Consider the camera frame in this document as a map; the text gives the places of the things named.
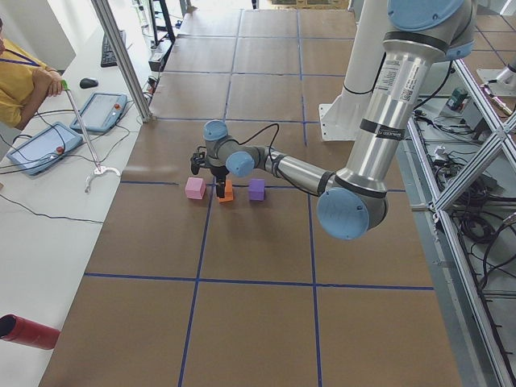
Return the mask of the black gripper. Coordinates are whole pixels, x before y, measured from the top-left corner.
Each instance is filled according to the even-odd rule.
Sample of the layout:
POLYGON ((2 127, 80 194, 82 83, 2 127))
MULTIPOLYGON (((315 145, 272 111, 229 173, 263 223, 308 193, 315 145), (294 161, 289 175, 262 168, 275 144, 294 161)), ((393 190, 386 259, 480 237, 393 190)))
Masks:
POLYGON ((229 171, 225 166, 217 166, 211 168, 211 173, 215 177, 215 188, 217 198, 225 198, 226 179, 229 171))

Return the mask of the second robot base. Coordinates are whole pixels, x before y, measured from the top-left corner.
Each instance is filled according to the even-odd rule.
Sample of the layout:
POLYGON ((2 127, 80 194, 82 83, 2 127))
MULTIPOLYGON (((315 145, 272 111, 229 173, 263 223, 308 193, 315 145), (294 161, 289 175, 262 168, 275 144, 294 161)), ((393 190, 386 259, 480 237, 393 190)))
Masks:
POLYGON ((478 69, 476 73, 495 96, 515 96, 515 58, 509 61, 503 69, 478 69))

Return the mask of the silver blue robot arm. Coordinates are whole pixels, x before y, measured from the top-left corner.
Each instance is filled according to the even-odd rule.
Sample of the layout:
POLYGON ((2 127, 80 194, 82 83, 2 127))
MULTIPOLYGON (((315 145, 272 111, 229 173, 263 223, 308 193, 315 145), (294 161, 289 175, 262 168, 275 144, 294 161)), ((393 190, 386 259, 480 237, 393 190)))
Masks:
POLYGON ((362 89, 368 106, 342 169, 321 169, 270 145, 246 145, 229 135, 223 121, 212 120, 203 128, 204 145, 191 157, 192 171, 209 169, 222 197, 228 174, 246 177, 262 169, 316 196, 327 234, 361 237, 387 215, 385 176, 429 69, 472 51, 476 9, 474 1, 364 3, 343 93, 362 89))

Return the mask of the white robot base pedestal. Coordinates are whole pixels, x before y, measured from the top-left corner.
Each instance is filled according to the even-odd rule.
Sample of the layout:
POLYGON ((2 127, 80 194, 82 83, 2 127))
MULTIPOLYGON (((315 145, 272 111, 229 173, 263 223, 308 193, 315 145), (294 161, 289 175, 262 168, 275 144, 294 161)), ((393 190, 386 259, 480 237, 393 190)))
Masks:
POLYGON ((324 141, 353 141, 358 135, 384 55, 382 40, 389 27, 387 3, 364 1, 342 92, 331 104, 319 106, 324 141))

